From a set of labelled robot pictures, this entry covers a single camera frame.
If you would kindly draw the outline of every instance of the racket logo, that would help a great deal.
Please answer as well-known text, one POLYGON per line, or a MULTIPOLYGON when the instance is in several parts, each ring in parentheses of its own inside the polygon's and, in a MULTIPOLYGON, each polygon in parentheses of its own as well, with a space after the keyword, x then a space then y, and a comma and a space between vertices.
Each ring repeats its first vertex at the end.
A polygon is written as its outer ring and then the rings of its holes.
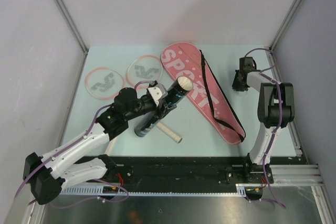
POLYGON ((153 75, 150 74, 151 72, 154 73, 158 73, 159 69, 158 68, 150 68, 149 70, 145 70, 145 68, 143 66, 139 66, 139 65, 135 65, 134 69, 137 70, 135 72, 135 74, 137 75, 137 77, 142 78, 142 79, 152 79, 153 75))
POLYGON ((91 90, 97 90, 98 88, 100 88, 99 89, 100 92, 108 91, 115 84, 113 77, 114 77, 113 73, 109 73, 107 76, 104 77, 105 83, 97 82, 95 85, 91 87, 91 90))

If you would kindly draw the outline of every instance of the gray wall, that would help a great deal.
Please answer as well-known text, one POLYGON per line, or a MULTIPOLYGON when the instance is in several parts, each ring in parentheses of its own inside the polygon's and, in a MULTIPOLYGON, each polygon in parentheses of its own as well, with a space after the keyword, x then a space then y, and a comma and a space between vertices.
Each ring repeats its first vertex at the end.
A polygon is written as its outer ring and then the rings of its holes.
POLYGON ((277 49, 284 81, 295 87, 296 122, 336 209, 336 0, 305 0, 277 49))
MULTIPOLYGON (((83 54, 53 0, 0 0, 0 223, 24 160, 54 148, 83 54)), ((13 212, 21 215, 27 204, 13 212)))

